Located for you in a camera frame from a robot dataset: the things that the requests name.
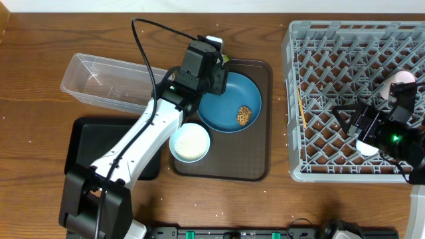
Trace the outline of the light blue cup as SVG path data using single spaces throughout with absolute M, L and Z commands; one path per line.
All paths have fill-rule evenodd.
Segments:
M 363 143 L 360 140 L 356 140 L 357 151 L 364 156 L 372 156 L 379 152 L 379 149 L 369 144 Z

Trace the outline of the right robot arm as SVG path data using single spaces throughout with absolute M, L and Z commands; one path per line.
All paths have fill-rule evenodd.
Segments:
M 387 113 L 364 103 L 335 106 L 332 114 L 346 135 L 388 155 L 390 162 L 413 186 L 406 238 L 424 237 L 424 131 L 393 120 Z

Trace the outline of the brown mushroom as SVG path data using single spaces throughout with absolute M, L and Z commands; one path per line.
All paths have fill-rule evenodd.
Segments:
M 252 116 L 251 109 L 248 106 L 242 106 L 238 111 L 236 120 L 239 125 L 245 126 L 250 121 L 251 116 Z

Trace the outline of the dark blue bowl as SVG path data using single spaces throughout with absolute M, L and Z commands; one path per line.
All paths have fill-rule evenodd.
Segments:
M 243 107 L 247 107 L 251 114 L 248 121 L 241 125 L 237 117 L 241 115 Z M 243 74 L 230 72 L 225 93 L 219 96 L 205 94 L 197 113 L 210 128 L 223 133 L 235 133 L 250 127 L 261 109 L 262 97 L 257 85 Z

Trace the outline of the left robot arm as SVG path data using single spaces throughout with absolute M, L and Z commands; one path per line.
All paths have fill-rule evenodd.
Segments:
M 89 167 L 66 170 L 59 224 L 83 238 L 145 238 L 147 227 L 133 218 L 131 191 L 163 143 L 195 112 L 202 97 L 221 95 L 228 68 L 167 71 L 154 82 L 152 98 L 132 128 Z

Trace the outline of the pink cup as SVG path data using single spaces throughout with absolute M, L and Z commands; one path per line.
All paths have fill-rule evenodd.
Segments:
M 389 78 L 387 78 L 383 83 L 383 87 L 379 92 L 379 95 L 382 99 L 387 100 L 390 92 L 391 84 L 401 84 L 401 83 L 413 83 L 416 81 L 416 77 L 409 71 L 401 70 Z

